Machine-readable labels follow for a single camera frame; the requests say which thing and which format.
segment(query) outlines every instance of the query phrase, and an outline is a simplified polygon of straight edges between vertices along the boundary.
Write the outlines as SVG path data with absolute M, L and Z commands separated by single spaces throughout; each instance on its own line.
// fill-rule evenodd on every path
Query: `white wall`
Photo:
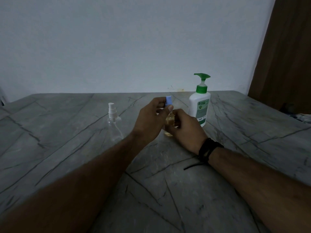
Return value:
M 0 86 L 247 93 L 274 0 L 0 0 Z

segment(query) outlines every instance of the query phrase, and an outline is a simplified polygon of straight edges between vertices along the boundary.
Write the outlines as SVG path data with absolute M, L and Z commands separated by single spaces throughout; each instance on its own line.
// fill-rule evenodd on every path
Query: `small glass bottle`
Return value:
M 165 107 L 168 106 L 168 105 L 172 105 L 172 97 L 171 96 L 167 96 L 166 97 L 166 102 L 165 102 Z M 175 125 L 175 115 L 170 112 L 169 115 L 166 117 L 165 119 L 165 125 L 166 126 L 174 126 Z M 171 133 L 168 133 L 168 132 L 164 132 L 164 134 L 166 136 L 173 136 Z
M 108 131 L 109 136 L 112 142 L 118 143 L 124 139 L 124 136 L 121 132 L 122 129 L 122 119 L 117 115 L 117 110 L 114 103 L 109 103 L 109 118 L 108 122 Z

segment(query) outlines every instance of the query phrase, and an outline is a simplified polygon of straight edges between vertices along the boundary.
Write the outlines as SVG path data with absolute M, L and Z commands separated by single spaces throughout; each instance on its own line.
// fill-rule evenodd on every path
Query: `bottle label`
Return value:
M 196 118 L 200 124 L 203 124 L 206 120 L 206 113 L 207 113 L 207 108 L 208 108 L 209 102 L 210 102 L 210 99 L 207 99 L 204 101 L 199 101 L 197 103 Z

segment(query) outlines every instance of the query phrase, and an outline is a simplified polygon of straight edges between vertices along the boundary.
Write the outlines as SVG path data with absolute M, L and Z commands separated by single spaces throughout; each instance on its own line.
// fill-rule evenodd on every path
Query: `forearm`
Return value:
M 311 232 L 311 187 L 245 158 L 216 148 L 209 163 L 241 194 L 273 232 Z
M 130 134 L 12 210 L 0 224 L 1 232 L 86 232 L 143 146 Z

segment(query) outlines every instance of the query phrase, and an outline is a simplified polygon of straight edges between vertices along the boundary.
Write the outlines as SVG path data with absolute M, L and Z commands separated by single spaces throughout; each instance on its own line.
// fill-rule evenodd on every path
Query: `green pump dispenser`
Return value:
M 203 74 L 203 73 L 194 74 L 194 75 L 198 75 L 201 78 L 201 83 L 198 86 L 196 86 L 196 93 L 205 94 L 207 92 L 207 86 L 205 84 L 205 79 L 210 78 L 211 76 L 208 74 Z

